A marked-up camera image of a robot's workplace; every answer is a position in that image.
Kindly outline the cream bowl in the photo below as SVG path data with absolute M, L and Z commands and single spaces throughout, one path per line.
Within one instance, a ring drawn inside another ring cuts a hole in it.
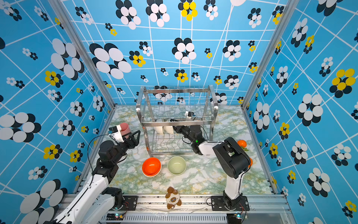
M 164 129 L 162 126 L 156 126 L 156 127 L 154 127 L 154 130 L 157 134 L 160 134 L 160 135 L 164 134 Z
M 174 129 L 172 126 L 164 126 L 164 130 L 168 133 L 168 134 L 174 134 Z

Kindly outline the light green bowl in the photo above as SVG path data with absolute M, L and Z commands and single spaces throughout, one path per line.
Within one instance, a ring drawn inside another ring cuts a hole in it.
M 167 168 L 171 174 L 181 175 L 186 170 L 186 161 L 181 156 L 174 156 L 169 160 Z

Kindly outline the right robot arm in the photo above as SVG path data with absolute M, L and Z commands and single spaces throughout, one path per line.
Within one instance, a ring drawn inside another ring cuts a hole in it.
M 223 191 L 223 203 L 226 209 L 249 211 L 249 203 L 241 192 L 241 185 L 252 162 L 242 147 L 232 137 L 218 142 L 206 140 L 201 126 L 173 126 L 173 130 L 189 140 L 188 144 L 195 154 L 215 156 L 218 159 L 227 175 Z

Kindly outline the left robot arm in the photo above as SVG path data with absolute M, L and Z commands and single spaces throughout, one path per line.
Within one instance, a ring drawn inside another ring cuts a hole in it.
M 96 167 L 91 168 L 87 183 L 75 199 L 59 215 L 48 221 L 49 224 L 98 224 L 107 212 L 113 210 L 124 217 L 134 211 L 138 197 L 125 199 L 120 188 L 110 187 L 118 171 L 118 163 L 124 161 L 127 150 L 139 144 L 140 131 L 127 133 L 119 138 L 110 134 L 111 140 L 99 147 Z

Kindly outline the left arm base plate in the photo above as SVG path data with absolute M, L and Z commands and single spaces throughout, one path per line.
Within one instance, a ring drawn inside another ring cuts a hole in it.
M 112 211 L 135 211 L 137 202 L 138 196 L 122 196 L 122 199 L 115 200 Z

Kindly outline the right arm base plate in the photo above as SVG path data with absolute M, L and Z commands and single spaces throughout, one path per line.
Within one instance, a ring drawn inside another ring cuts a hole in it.
M 224 196 L 211 196 L 210 199 L 213 211 L 250 211 L 246 196 L 234 200 Z

